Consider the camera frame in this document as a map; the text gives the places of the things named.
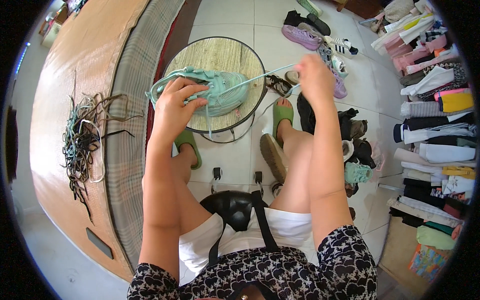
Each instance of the green slipper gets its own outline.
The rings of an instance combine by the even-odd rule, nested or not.
[[[279,106],[277,102],[273,105],[273,137],[276,142],[283,148],[283,143],[280,143],[276,137],[276,128],[281,120],[288,119],[290,124],[293,125],[293,107],[288,108],[286,106]]]
[[[193,138],[193,133],[189,130],[182,131],[177,138],[175,139],[175,146],[177,147],[178,152],[180,153],[180,146],[184,143],[190,144],[193,150],[195,151],[195,155],[197,156],[197,164],[192,166],[192,170],[197,170],[202,166],[202,158],[200,157],[200,153],[198,152],[197,143]]]

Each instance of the purple sneaker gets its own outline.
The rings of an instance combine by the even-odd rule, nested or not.
[[[318,48],[318,38],[312,36],[306,30],[301,30],[291,25],[283,25],[282,33],[292,42],[299,43],[308,50],[315,51]]]
[[[333,75],[335,76],[335,80],[336,80],[335,90],[333,91],[333,97],[335,97],[337,99],[343,99],[348,95],[347,89],[345,88],[345,85],[343,83],[343,79],[335,71],[333,71],[332,69],[330,69],[330,70],[332,71]]]

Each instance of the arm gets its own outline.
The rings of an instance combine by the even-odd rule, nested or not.
[[[185,98],[208,87],[178,78],[165,87],[155,108],[152,136],[147,146],[144,175],[144,225],[139,263],[159,266],[179,282],[180,215],[173,189],[171,149],[193,112],[206,104],[198,98],[184,105]]]
[[[302,92],[316,116],[309,170],[309,193],[315,247],[334,229],[353,224],[345,193],[343,151],[333,101],[335,78],[318,55],[298,65]]]

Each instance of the black bag strap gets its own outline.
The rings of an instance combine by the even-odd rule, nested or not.
[[[265,208],[262,201],[262,194],[260,191],[252,192],[252,206],[255,208],[255,213],[257,214],[258,225],[260,227],[260,231],[262,233],[262,238],[265,242],[265,247],[268,252],[278,252],[279,248],[273,238],[272,233],[270,232],[270,227],[268,226],[267,218],[265,215]],[[220,240],[222,239],[223,232],[225,231],[225,227],[227,224],[225,220],[223,220],[223,228],[222,234],[216,240],[215,244],[210,248],[208,253],[208,266],[211,267],[218,263],[218,245],[220,244]]]
[[[260,226],[260,231],[262,232],[262,237],[264,239],[267,251],[278,252],[278,245],[276,244],[272,232],[270,232],[270,227],[268,226],[267,218],[265,215],[265,208],[262,205],[262,194],[260,191],[252,192],[252,201],[253,207],[255,208],[255,213],[257,214],[258,225]]]

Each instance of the bed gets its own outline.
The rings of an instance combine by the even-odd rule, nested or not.
[[[145,91],[165,64],[188,43],[200,0],[89,0],[70,16],[59,32],[39,78],[32,112],[30,161],[38,201],[50,220],[87,257],[105,270],[130,281],[142,240],[142,186],[145,145],[153,108]],[[126,94],[110,106],[115,116],[142,115],[126,122],[101,125],[109,136],[104,153],[94,152],[88,182],[88,206],[73,199],[65,175],[62,135],[70,100],[81,93]],[[110,249],[101,250],[95,237]]]

